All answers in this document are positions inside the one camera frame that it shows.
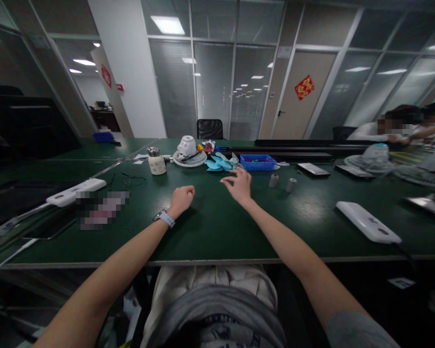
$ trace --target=red decoration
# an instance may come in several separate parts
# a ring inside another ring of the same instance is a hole
[[[304,99],[309,93],[314,90],[314,82],[311,76],[308,75],[302,82],[296,85],[295,92],[299,100]]]
[[[101,74],[103,80],[105,80],[106,84],[111,88],[111,75],[103,64],[101,65]]]

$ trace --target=blue box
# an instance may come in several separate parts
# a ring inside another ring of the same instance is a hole
[[[264,160],[266,162],[253,162],[254,160]],[[274,170],[277,161],[269,155],[240,155],[240,163],[247,172],[270,172]]]
[[[92,136],[97,143],[108,143],[115,139],[110,132],[93,133]]]

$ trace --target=power strip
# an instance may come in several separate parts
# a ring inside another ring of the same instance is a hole
[[[106,181],[104,180],[89,179],[87,181],[84,181],[83,183],[80,183],[79,185],[76,185],[60,193],[57,193],[51,197],[48,197],[46,200],[47,203],[49,204],[56,205],[57,207],[63,208],[76,201],[76,192],[78,191],[92,192],[101,189],[102,187],[105,186],[106,186]]]
[[[337,202],[337,208],[371,241],[401,243],[401,238],[357,203]]]

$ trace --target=hand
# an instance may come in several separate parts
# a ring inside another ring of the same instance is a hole
[[[176,188],[171,198],[171,206],[166,211],[170,217],[176,220],[183,212],[185,212],[192,204],[195,196],[195,187],[182,186]]]
[[[391,134],[391,135],[388,136],[388,141],[390,143],[396,143],[397,140],[398,140],[398,135]]]
[[[237,168],[237,170],[232,170],[230,173],[237,174],[235,176],[227,176],[221,179],[221,183],[227,187],[232,197],[239,202],[240,205],[251,201],[250,186],[251,186],[251,175],[245,169]]]

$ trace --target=white column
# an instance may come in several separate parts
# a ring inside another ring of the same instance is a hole
[[[88,0],[136,138],[165,138],[140,0]]]

